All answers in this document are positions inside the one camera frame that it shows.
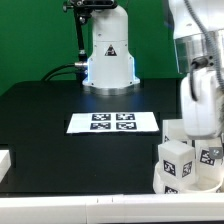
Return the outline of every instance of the white plastic housing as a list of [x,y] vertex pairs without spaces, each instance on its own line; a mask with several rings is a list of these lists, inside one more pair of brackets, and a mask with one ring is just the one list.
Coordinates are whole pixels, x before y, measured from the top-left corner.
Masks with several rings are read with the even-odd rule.
[[224,220],[224,194],[0,198],[0,223],[94,224]]
[[118,6],[95,11],[93,17],[93,53],[88,60],[88,78],[84,86],[98,89],[122,89],[139,83],[134,58],[128,51],[128,16]]
[[[224,28],[223,0],[189,0],[189,2],[208,31]],[[169,6],[175,23],[174,39],[201,33],[183,0],[169,0]]]
[[195,73],[198,101],[191,98],[189,80],[181,84],[181,107],[185,132],[191,139],[217,137],[223,125],[224,96],[218,87],[215,72],[206,69]]
[[156,194],[208,194],[208,193],[220,193],[223,179],[219,181],[201,176],[197,178],[197,181],[186,188],[174,189],[173,186],[167,186],[167,184],[161,178],[161,168],[159,162],[155,166],[153,189]]

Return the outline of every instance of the white cube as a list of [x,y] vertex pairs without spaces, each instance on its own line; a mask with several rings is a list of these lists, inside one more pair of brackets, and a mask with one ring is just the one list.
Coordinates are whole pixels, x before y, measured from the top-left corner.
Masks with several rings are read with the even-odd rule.
[[162,142],[170,140],[178,140],[192,146],[192,140],[190,140],[185,131],[183,119],[163,120],[163,139]]
[[196,150],[196,173],[199,177],[205,177],[220,181],[223,179],[224,164],[222,159],[211,159],[209,156],[210,147],[221,147],[220,138],[195,141]]
[[167,185],[183,189],[195,183],[195,149],[171,140],[158,146],[161,179]]

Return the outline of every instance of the green background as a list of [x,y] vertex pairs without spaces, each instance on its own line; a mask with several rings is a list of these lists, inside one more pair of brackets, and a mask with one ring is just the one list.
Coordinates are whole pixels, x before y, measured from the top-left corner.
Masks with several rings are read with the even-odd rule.
[[[127,0],[118,0],[126,7]],[[40,80],[49,70],[75,62],[77,42],[72,11],[63,0],[4,1],[0,7],[0,95],[14,83]],[[140,78],[179,77],[172,31],[164,25],[162,0],[130,0],[129,50]],[[91,24],[83,27],[91,53]],[[72,75],[60,79],[74,79]]]

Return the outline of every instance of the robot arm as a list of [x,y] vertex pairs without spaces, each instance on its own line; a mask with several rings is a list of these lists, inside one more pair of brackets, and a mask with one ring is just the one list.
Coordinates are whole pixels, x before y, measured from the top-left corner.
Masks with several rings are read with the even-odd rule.
[[[119,95],[138,88],[134,58],[128,51],[128,15],[112,0],[70,0],[64,11],[74,10],[79,45],[80,69],[85,91],[101,95]],[[93,52],[87,58],[81,26],[92,18]]]
[[178,71],[188,73],[181,84],[185,132],[191,139],[215,138],[224,120],[224,2],[169,0],[169,5]]

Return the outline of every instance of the black tabletop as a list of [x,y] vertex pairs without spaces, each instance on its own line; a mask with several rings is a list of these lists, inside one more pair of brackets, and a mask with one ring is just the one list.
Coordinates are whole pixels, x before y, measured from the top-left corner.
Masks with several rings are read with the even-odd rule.
[[[144,80],[121,96],[83,92],[76,81],[22,82],[0,97],[0,147],[13,161],[1,194],[146,194],[162,120],[180,116],[178,79]],[[73,113],[154,112],[157,133],[66,135]]]

